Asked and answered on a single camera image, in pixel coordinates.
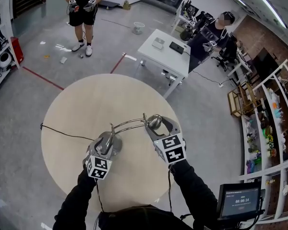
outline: round wooden table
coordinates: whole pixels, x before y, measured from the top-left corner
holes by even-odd
[[[160,114],[178,122],[167,101],[147,84],[116,74],[94,75],[63,90],[47,111],[44,125],[63,133],[96,139],[131,119]],[[142,123],[130,123],[134,126]],[[157,131],[166,132],[164,125]],[[110,172],[99,180],[104,210],[151,204],[168,190],[168,168],[155,152],[144,127],[120,133],[121,152],[112,157]],[[57,185],[68,194],[77,184],[82,160],[91,141],[42,129],[41,144],[46,166]],[[94,189],[90,206],[100,210]]]

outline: red container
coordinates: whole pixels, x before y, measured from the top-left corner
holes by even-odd
[[[20,48],[18,38],[12,36],[11,41],[12,41],[12,46],[13,46],[17,61],[20,64],[20,62],[24,60],[24,54]]]

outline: white sneaker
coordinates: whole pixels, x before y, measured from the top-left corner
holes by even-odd
[[[87,45],[86,46],[86,51],[85,51],[86,56],[90,57],[92,55],[92,52],[93,52],[92,46]]]
[[[79,48],[81,48],[82,46],[84,46],[84,42],[80,43],[78,42],[73,48],[72,48],[72,52],[76,52]]]

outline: white bucket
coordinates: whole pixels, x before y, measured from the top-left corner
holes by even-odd
[[[141,22],[135,22],[133,24],[134,24],[134,28],[133,28],[132,32],[134,34],[142,34],[145,25]]]

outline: black chair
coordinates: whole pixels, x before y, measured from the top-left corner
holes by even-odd
[[[211,57],[216,59],[219,63],[217,67],[222,66],[224,71],[227,71],[229,65],[235,65],[237,63],[237,40],[236,38],[229,38],[226,49],[220,51],[220,57]]]

